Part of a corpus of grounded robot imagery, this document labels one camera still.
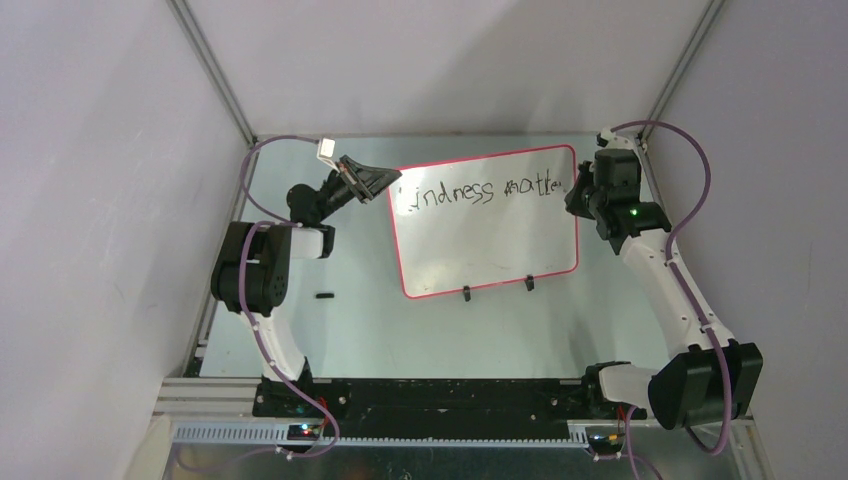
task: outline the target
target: purple cable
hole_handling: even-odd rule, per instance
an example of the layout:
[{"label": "purple cable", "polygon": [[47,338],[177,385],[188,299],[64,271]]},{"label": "purple cable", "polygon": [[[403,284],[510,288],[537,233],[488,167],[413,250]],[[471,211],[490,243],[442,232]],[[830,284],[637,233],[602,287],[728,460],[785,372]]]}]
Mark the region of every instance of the purple cable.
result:
[{"label": "purple cable", "polygon": [[[254,318],[253,313],[247,308],[247,301],[245,300],[245,293],[244,293],[245,286],[244,286],[244,284],[245,284],[245,276],[246,276],[246,271],[247,271],[247,256],[248,256],[248,252],[250,251],[250,244],[253,241],[253,237],[256,235],[256,232],[259,230],[259,228],[266,227],[266,226],[270,227],[271,225],[273,225],[272,222],[256,222],[256,223],[254,223],[253,226],[250,227],[250,230],[247,231],[247,236],[244,239],[244,247],[242,247],[242,249],[241,249],[241,260],[239,261],[239,283],[238,283],[239,306],[241,306],[242,312],[244,312],[244,314],[247,316],[247,319],[250,321],[251,327],[258,327],[259,323],[256,321],[256,318]],[[256,339],[256,345],[259,346],[259,351],[262,353],[262,358],[265,359],[265,362],[268,363],[268,365],[271,367],[271,370],[273,370],[274,373],[277,374],[278,377],[280,377],[280,380],[282,380],[282,382],[284,384],[286,384],[287,387],[289,387],[289,390],[294,392],[298,397],[305,400],[306,403],[317,408],[318,411],[323,413],[324,416],[327,417],[327,419],[330,420],[330,423],[333,425],[333,440],[327,446],[325,446],[325,447],[323,447],[323,448],[321,448],[317,451],[314,451],[314,452],[312,450],[310,450],[310,451],[305,452],[305,453],[295,453],[295,452],[291,452],[291,451],[288,451],[288,450],[285,450],[285,449],[283,449],[283,451],[285,451],[286,454],[291,456],[291,457],[301,457],[301,458],[317,457],[319,455],[323,455],[323,454],[327,453],[331,448],[333,448],[336,445],[336,443],[338,443],[339,438],[340,438],[339,437],[339,423],[336,421],[336,417],[334,417],[333,414],[330,413],[329,410],[324,408],[323,405],[321,405],[320,403],[318,403],[315,400],[313,400],[312,398],[310,398],[309,395],[301,392],[300,389],[297,388],[291,382],[291,380],[288,379],[288,377],[286,377],[286,375],[282,372],[282,370],[280,370],[280,367],[277,366],[277,363],[274,361],[274,359],[271,358],[271,355],[268,353],[268,350],[265,348],[265,344],[262,342],[262,337],[259,334],[258,328],[253,330],[253,337]]]},{"label": "purple cable", "polygon": [[300,140],[302,142],[309,142],[309,143],[313,143],[313,144],[316,144],[316,145],[318,144],[318,140],[315,140],[313,138],[308,138],[308,137],[300,137],[298,135],[277,135],[277,136],[271,137],[267,140],[263,140],[263,141],[257,143],[256,145],[253,146],[253,148],[250,149],[249,152],[247,152],[247,155],[244,156],[244,160],[242,160],[242,162],[241,162],[241,171],[239,172],[239,186],[241,187],[241,190],[244,192],[244,196],[260,212],[262,212],[265,215],[268,215],[272,218],[276,218],[277,220],[283,222],[286,225],[291,225],[292,222],[289,219],[283,218],[283,217],[277,215],[276,213],[266,209],[262,205],[259,205],[259,202],[257,202],[256,199],[254,199],[253,196],[250,195],[250,190],[247,188],[247,166],[250,165],[250,158],[253,156],[253,154],[258,152],[262,147],[264,147],[265,145],[268,145],[271,142],[276,142],[277,140]]},{"label": "purple cable", "polygon": [[[594,458],[595,455],[597,455],[591,448],[589,448],[588,450],[584,450],[584,451],[587,454],[589,454],[592,458]],[[654,464],[652,464],[648,460],[640,457],[639,455],[630,456],[628,454],[623,454],[623,455],[621,455],[621,457],[618,457],[616,455],[597,455],[597,456],[598,456],[598,460],[619,460],[619,458],[632,458],[633,460],[636,460],[637,462],[644,465],[645,468],[650,470],[651,473],[653,473],[654,476],[657,477],[657,480],[663,480],[663,476],[660,474],[660,471],[657,469],[657,467],[655,467]]]},{"label": "purple cable", "polygon": [[[245,175],[246,175],[246,172],[247,172],[247,164],[248,164],[250,157],[254,153],[256,153],[260,148],[262,148],[263,146],[265,146],[265,145],[267,145],[271,142],[277,141],[277,140],[303,140],[303,141],[317,143],[317,141],[315,141],[315,140],[304,138],[304,137],[298,137],[298,136],[295,136],[295,135],[279,135],[279,136],[276,136],[276,137],[271,137],[268,140],[265,140],[264,142],[257,143],[247,153],[247,156],[244,158],[244,162],[242,162],[242,171],[241,171],[241,176],[239,177],[239,180],[240,180],[240,183],[241,183],[241,187],[245,192],[245,196],[248,198],[248,200],[251,201],[251,203],[253,203],[254,206],[256,206],[256,208],[258,208],[259,210],[265,212],[266,214],[268,214],[268,215],[270,215],[274,218],[282,220],[285,224],[291,224],[290,221],[274,214],[273,212],[270,212],[270,211],[264,209],[262,206],[260,206],[258,203],[256,203],[256,200],[254,200],[253,197],[250,196],[250,193],[247,191],[247,186],[245,185]],[[256,222],[256,223],[253,224],[252,227],[250,227],[250,230],[248,230],[247,236],[244,239],[244,247],[242,247],[241,259],[239,261],[239,279],[238,279],[239,305],[241,306],[242,312],[245,313],[248,320],[250,321],[251,327],[258,326],[258,322],[256,321],[256,318],[253,316],[253,313],[247,308],[247,301],[245,299],[245,276],[246,276],[246,271],[247,271],[247,257],[248,257],[248,253],[250,251],[250,244],[253,241],[253,237],[256,235],[256,232],[261,227],[271,226],[271,225],[273,225],[272,222],[263,221],[263,222]],[[180,458],[180,454],[179,454],[179,451],[178,451],[175,455],[176,463],[183,470],[186,470],[186,471],[192,472],[192,473],[198,473],[198,474],[213,473],[213,472],[217,472],[219,470],[222,470],[224,468],[227,468],[227,467],[229,467],[230,465],[232,465],[236,462],[244,460],[245,458],[249,458],[249,457],[252,457],[254,455],[259,455],[259,454],[262,454],[262,453],[277,452],[278,449],[279,449],[280,452],[285,452],[287,455],[291,456],[292,458],[294,458],[294,457],[299,457],[299,458],[317,457],[319,455],[323,455],[323,454],[327,453],[331,448],[333,448],[336,445],[336,443],[339,442],[339,439],[340,439],[339,423],[336,421],[336,417],[334,417],[333,414],[330,413],[329,410],[324,408],[323,405],[316,402],[315,400],[310,398],[308,395],[306,395],[305,393],[300,391],[300,389],[297,388],[288,379],[288,377],[286,377],[286,375],[282,372],[282,370],[280,370],[280,368],[277,367],[276,362],[274,362],[273,364],[271,363],[272,362],[271,355],[268,353],[268,350],[265,348],[265,344],[262,342],[262,337],[259,335],[258,330],[253,330],[253,337],[256,340],[256,344],[259,347],[259,351],[262,353],[262,358],[264,358],[265,362],[268,363],[269,366],[271,366],[271,369],[274,371],[275,374],[277,374],[278,377],[280,377],[280,380],[282,380],[283,383],[292,392],[297,394],[297,396],[304,399],[307,403],[309,403],[313,407],[317,408],[321,413],[323,413],[327,417],[327,419],[333,425],[333,440],[326,447],[323,447],[320,450],[317,450],[317,451],[309,450],[309,451],[304,452],[304,453],[292,452],[290,450],[286,450],[285,448],[282,448],[282,447],[279,447],[279,446],[259,447],[259,448],[255,448],[253,450],[250,450],[248,452],[245,452],[245,453],[243,453],[243,454],[241,454],[237,457],[231,458],[231,459],[229,459],[229,460],[227,460],[223,463],[220,463],[218,465],[213,465],[211,467],[192,467],[192,466],[186,465],[185,463],[183,463],[182,459]]]},{"label": "purple cable", "polygon": [[[671,233],[669,233],[668,239],[666,239],[665,242],[665,259],[668,263],[668,267],[671,270],[672,275],[674,275],[674,278],[677,280],[678,285],[680,285],[680,288],[683,290],[683,294],[686,296],[686,299],[689,300],[689,303],[695,310],[695,314],[698,316],[698,320],[701,322],[702,331],[706,333],[707,337],[710,339],[710,344],[712,345],[713,350],[715,350],[716,357],[718,358],[718,365],[719,370],[721,370],[721,384],[724,396],[724,412],[722,414],[721,433],[719,434],[718,441],[716,442],[714,447],[707,447],[704,442],[702,442],[701,439],[699,439],[698,436],[695,435],[695,432],[692,431],[690,427],[686,427],[686,431],[689,433],[689,436],[692,437],[692,440],[695,441],[695,444],[698,445],[698,448],[710,455],[718,455],[722,452],[722,450],[724,450],[724,447],[727,445],[727,441],[730,438],[730,422],[731,416],[733,414],[733,392],[731,391],[730,386],[730,369],[727,367],[727,358],[725,358],[724,351],[721,349],[721,343],[719,343],[718,337],[716,337],[716,334],[713,331],[710,322],[707,320],[707,315],[704,312],[703,307],[701,307],[700,302],[698,302],[697,297],[695,297],[695,293],[692,292],[692,288],[689,286],[689,283],[686,282],[686,279],[683,277],[683,273],[680,271],[680,268],[673,260],[672,252],[672,246],[674,240],[677,238],[677,235],[680,234],[681,230],[683,230],[683,227],[685,227],[690,220],[695,218],[695,215],[698,214],[698,212],[701,210],[701,207],[704,206],[704,202],[706,202],[707,200],[707,194],[710,192],[710,185],[712,184],[712,171],[710,170],[710,162],[709,160],[707,160],[707,154],[706,152],[704,152],[704,149],[701,147],[698,141],[695,140],[694,137],[692,137],[692,135],[688,134],[680,127],[677,127],[670,123],[661,122],[659,120],[636,120],[633,122],[623,123],[617,127],[614,127],[612,128],[612,131],[617,132],[625,128],[646,125],[665,128],[685,138],[689,142],[689,144],[695,148],[695,151],[698,152],[698,157],[701,158],[701,163],[704,165],[704,190],[701,192],[701,198],[698,199],[698,202],[695,204],[695,207],[692,208],[692,211],[690,211],[689,214],[686,215],[683,220],[681,220],[680,223],[677,224],[671,230]],[[625,421],[625,427],[629,425],[629,422],[630,415],[627,416],[627,420]],[[626,441],[629,450],[629,435]]]}]

